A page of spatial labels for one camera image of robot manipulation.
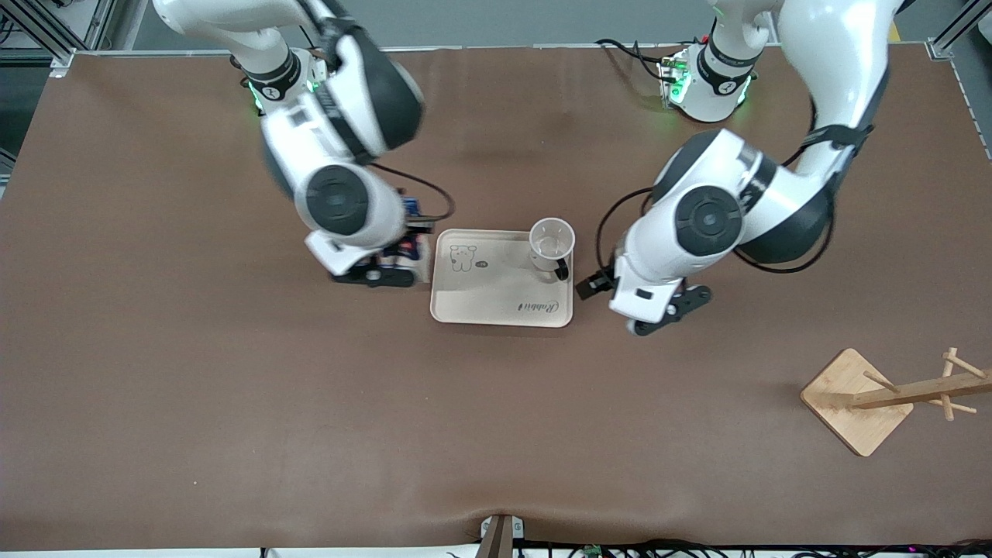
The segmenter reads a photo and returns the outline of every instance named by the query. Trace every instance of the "wooden stand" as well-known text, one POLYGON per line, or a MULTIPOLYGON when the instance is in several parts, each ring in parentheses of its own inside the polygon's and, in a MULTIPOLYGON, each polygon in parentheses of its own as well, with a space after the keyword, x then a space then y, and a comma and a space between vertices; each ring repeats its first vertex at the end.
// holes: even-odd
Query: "wooden stand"
POLYGON ((913 403, 943 407, 947 420, 954 420, 955 410, 978 412, 950 398, 992 391, 992 379, 958 358, 955 348, 943 359, 940 378, 895 385, 857 350, 845 349, 803 389, 800 399, 852 452, 868 457, 913 411, 913 403), (966 373, 952 375, 955 366, 966 373))
POLYGON ((513 558, 513 520, 510 515, 490 517, 475 558, 513 558))

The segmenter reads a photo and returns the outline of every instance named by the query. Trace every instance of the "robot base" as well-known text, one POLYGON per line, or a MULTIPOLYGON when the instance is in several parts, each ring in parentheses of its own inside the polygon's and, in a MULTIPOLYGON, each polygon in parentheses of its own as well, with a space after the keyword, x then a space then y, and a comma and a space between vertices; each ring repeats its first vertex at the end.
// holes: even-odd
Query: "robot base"
POLYGON ((754 75, 738 87, 736 95, 717 95, 711 86, 702 81, 695 70, 690 54, 697 53, 692 47, 664 58, 658 63, 662 77, 670 77, 675 82, 661 81, 662 101, 666 108, 675 107, 692 120, 698 122, 719 122, 728 118, 747 97, 747 88, 754 75))

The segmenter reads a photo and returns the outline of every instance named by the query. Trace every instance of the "table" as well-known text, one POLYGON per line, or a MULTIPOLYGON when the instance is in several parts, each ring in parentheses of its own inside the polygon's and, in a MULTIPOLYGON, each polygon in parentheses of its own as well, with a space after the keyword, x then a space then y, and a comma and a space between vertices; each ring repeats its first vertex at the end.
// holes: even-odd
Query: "table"
MULTIPOLYGON (((567 219, 587 275, 605 210, 711 126, 621 57, 396 55, 429 109, 384 163, 455 195, 445 226, 567 219)), ((696 278, 711 304, 637 339, 605 297, 505 329, 328 282, 226 59, 76 57, 0 204, 0 548, 451 544, 493 512, 573 541, 990 535, 988 409, 921 409, 859 459, 799 400, 847 347, 899 381, 951 345, 992 363, 992 168, 951 68, 891 65, 823 259, 727 258, 696 278)), ((727 125, 782 160, 806 91, 776 49, 758 71, 727 125)))

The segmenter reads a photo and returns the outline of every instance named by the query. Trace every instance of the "tray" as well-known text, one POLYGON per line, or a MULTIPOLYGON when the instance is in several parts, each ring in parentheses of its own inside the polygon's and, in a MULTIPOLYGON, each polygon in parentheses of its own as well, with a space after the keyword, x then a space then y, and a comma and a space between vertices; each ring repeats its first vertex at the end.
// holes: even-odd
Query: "tray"
POLYGON ((562 328, 571 321, 566 281, 531 263, 528 233, 450 228, 437 237, 431 315, 451 324, 562 328))

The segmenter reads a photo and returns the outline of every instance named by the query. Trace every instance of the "wooden peg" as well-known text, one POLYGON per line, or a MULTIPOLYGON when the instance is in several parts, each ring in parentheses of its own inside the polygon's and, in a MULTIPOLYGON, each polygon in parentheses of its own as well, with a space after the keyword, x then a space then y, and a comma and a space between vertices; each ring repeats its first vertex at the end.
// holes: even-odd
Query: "wooden peg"
POLYGON ((957 347, 951 347, 943 354, 944 363, 941 377, 948 377, 954 371, 954 363, 950 361, 952 358, 957 358, 957 347))
POLYGON ((873 382, 881 385, 882 387, 888 389, 893 393, 899 393, 899 388, 896 387, 891 381, 885 379, 881 374, 873 370, 865 370, 864 375, 866 378, 872 380, 873 382))
MULTIPOLYGON (((929 403, 930 405, 936 405, 937 407, 943 406, 943 403, 938 401, 937 399, 931 399, 930 401, 927 401, 927 403, 929 403)), ((961 411, 962 413, 968 413, 969 415, 978 414, 978 409, 974 407, 965 407, 964 405, 958 405, 957 403, 951 403, 950 408, 954 409, 955 411, 961 411)))
POLYGON ((974 374, 982 379, 989 377, 989 375, 986 374, 984 371, 982 371, 980 368, 976 368, 975 366, 972 366, 971 364, 965 362, 964 360, 961 360, 957 356, 954 356, 950 352, 945 352, 943 354, 943 359, 950 362, 951 364, 957 364, 958 366, 964 368, 969 373, 974 374))
POLYGON ((950 397, 942 393, 940 395, 940 404, 943 405, 943 418, 948 421, 954 420, 954 408, 950 406, 950 397))

